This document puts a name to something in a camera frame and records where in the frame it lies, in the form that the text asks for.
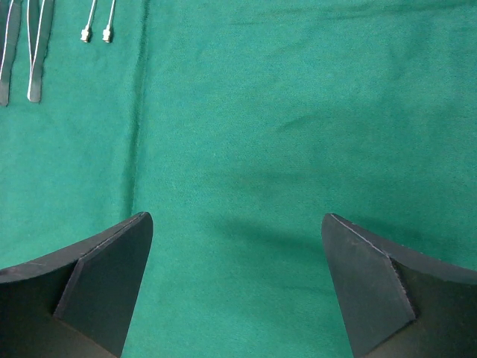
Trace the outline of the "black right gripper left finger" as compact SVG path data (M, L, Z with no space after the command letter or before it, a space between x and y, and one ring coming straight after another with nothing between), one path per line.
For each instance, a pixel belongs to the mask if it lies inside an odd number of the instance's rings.
M2 357L120 357L153 238L142 212L1 270Z

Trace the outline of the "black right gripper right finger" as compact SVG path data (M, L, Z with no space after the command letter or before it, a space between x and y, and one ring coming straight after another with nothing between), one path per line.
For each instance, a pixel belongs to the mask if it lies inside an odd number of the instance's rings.
M476 272L327 213L323 249L354 357L475 357Z

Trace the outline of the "dark green surgical drape cloth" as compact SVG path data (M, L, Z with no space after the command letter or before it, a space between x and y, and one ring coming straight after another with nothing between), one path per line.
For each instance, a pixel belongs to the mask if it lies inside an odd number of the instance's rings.
M1 266L141 211L126 357L350 357L335 213L476 267L474 1L57 1L1 109Z

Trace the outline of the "curved steel needle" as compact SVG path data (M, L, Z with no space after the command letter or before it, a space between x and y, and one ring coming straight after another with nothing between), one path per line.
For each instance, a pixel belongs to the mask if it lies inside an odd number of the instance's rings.
M90 41L92 21L94 19L96 4L97 4L97 1L92 0L86 25L80 32L80 40L84 43L88 43Z
M106 43L111 43L113 40L113 17L115 13L116 0L111 1L110 12L107 24L102 32L102 40Z

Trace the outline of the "steel tweezers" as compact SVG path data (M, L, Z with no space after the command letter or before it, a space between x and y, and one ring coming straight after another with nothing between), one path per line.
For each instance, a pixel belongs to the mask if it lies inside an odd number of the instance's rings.
M10 76L16 56L21 14L21 1L1 1L1 106L7 106L9 102Z
M54 0L27 1L30 74L27 97L39 103L42 95L42 74L54 15Z

